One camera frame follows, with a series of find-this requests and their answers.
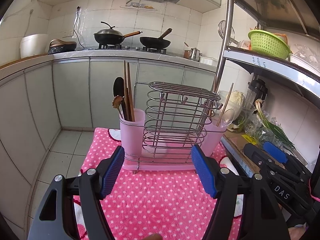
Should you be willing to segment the light bamboo chopstick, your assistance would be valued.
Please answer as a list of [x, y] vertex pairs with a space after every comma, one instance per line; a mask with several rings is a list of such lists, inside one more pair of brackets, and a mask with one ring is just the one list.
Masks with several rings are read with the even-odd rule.
[[219, 118], [218, 118], [218, 121], [217, 121], [217, 123], [216, 123], [217, 127], [220, 126], [220, 122], [221, 122], [221, 120], [222, 120], [222, 116], [223, 116], [223, 114], [225, 113], [226, 107], [227, 107], [227, 105], [228, 105], [229, 98], [230, 98], [231, 93], [232, 93], [232, 90], [233, 90], [233, 86], [234, 86], [234, 83], [231, 84], [231, 87], [230, 87], [230, 89], [229, 89], [228, 95], [227, 95], [226, 100], [225, 100], [225, 104], [223, 105], [221, 114], [220, 114], [220, 116], [219, 116]]

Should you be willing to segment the dark brown chopstick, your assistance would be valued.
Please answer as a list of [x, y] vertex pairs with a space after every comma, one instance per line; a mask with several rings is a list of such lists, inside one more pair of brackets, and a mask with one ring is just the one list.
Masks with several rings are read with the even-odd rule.
[[130, 63], [127, 62], [127, 83], [128, 83], [128, 92], [129, 92], [129, 104], [130, 104], [130, 112], [131, 112], [131, 121], [135, 122], [135, 113], [133, 106], [133, 94], [131, 89], [131, 73], [130, 73]]

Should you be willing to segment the gold flower spoon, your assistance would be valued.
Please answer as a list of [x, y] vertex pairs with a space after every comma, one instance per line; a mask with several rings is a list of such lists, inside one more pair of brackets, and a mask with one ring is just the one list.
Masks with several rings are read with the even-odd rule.
[[123, 96], [115, 96], [114, 100], [112, 101], [113, 108], [117, 109], [121, 118], [125, 119], [125, 104], [124, 104], [124, 97]]

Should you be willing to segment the light wooden chopstick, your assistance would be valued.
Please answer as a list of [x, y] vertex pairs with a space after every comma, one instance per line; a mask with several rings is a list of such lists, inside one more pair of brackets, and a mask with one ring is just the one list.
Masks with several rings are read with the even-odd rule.
[[127, 115], [127, 121], [130, 121], [130, 114], [129, 114], [129, 100], [128, 100], [128, 92], [127, 92], [127, 74], [126, 74], [126, 61], [123, 62], [123, 68], [124, 68], [124, 101], [126, 105], [126, 115]]

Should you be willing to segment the green onions bunch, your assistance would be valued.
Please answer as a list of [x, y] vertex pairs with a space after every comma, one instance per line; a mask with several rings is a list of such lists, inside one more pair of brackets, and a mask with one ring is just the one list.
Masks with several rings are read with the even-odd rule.
[[283, 145], [285, 145], [288, 148], [295, 149], [294, 144], [288, 139], [282, 128], [268, 121], [267, 117], [264, 115], [262, 110], [263, 102], [264, 101], [262, 99], [257, 99], [254, 103], [255, 109], [257, 110], [257, 115], [260, 121], [262, 122], [263, 126], [269, 129]]

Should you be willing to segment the napa cabbage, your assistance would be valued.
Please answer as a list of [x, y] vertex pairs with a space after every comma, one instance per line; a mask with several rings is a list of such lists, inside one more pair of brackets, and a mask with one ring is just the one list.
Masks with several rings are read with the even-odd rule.
[[245, 103], [245, 96], [243, 92], [240, 92], [238, 90], [231, 92], [231, 95], [229, 97], [229, 100], [226, 106], [226, 110], [232, 109], [234, 111], [233, 120], [235, 120], [239, 116], [244, 103]]

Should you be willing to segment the pink right utensil cup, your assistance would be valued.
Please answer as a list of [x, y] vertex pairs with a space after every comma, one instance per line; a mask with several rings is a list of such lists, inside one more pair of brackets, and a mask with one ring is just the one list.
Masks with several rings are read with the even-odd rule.
[[206, 119], [202, 131], [204, 139], [200, 146], [205, 156], [212, 155], [226, 130], [226, 126], [216, 126], [216, 120]]

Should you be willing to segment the pink utensil cup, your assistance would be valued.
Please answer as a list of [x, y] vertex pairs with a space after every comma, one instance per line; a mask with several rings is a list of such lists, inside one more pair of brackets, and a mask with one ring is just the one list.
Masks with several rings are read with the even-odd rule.
[[121, 145], [128, 159], [142, 155], [145, 112], [135, 108], [134, 114], [135, 121], [126, 121], [119, 116]]
[[205, 156], [212, 155], [226, 130], [226, 126], [216, 126], [216, 120], [206, 119], [202, 131], [204, 139], [200, 146]]

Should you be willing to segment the pink drip tray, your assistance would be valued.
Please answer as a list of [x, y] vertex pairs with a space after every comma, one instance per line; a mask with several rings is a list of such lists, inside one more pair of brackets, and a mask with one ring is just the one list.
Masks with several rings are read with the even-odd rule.
[[185, 171], [195, 170], [193, 164], [146, 163], [125, 160], [123, 168], [131, 171]]

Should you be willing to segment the pink left utensil cup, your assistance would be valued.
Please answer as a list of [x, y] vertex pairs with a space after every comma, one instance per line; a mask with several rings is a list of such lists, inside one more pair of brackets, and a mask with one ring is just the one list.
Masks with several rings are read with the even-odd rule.
[[121, 145], [128, 159], [142, 155], [145, 112], [135, 108], [134, 114], [135, 121], [126, 121], [119, 116]]

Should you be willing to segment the steel kettle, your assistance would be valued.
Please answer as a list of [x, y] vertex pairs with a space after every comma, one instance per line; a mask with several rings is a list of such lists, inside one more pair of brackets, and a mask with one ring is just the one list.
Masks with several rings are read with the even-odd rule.
[[196, 62], [199, 62], [201, 55], [202, 55], [202, 53], [200, 52], [199, 49], [197, 49], [197, 48], [191, 48], [191, 49], [190, 49], [189, 58], [190, 58], [191, 60], [196, 61]]

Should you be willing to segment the black spoon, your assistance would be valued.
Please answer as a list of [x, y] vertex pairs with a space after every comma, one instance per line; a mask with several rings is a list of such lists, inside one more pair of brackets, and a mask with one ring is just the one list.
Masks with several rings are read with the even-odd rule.
[[127, 120], [127, 112], [126, 112], [126, 105], [124, 101], [124, 79], [122, 77], [117, 77], [113, 84], [113, 95], [114, 96], [121, 96], [123, 98], [121, 102], [121, 107], [123, 110], [124, 119]]

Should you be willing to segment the black and gold pot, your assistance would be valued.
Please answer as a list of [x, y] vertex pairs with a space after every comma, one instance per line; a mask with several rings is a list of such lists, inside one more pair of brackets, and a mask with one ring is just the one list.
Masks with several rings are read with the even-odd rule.
[[63, 41], [60, 39], [51, 40], [48, 55], [75, 51], [77, 43], [74, 41]]

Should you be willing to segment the gas stove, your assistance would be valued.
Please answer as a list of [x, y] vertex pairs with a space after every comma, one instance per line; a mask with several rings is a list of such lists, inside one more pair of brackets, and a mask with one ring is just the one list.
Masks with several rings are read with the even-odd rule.
[[145, 46], [133, 47], [133, 46], [125, 46], [122, 44], [106, 45], [106, 46], [98, 44], [97, 46], [86, 47], [85, 49], [86, 50], [127, 50], [127, 51], [140, 51], [140, 52], [167, 55], [166, 49], [155, 49], [155, 48], [148, 48]]

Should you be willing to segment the lidded black wok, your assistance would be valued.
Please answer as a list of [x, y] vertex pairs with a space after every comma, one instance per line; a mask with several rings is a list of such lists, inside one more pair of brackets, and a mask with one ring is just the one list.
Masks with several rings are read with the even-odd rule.
[[123, 35], [121, 32], [115, 30], [115, 26], [111, 26], [106, 22], [101, 21], [102, 24], [106, 24], [108, 29], [101, 29], [97, 33], [94, 33], [95, 40], [102, 46], [118, 45], [121, 44], [126, 38], [140, 35], [142, 31], [135, 31], [129, 34]]

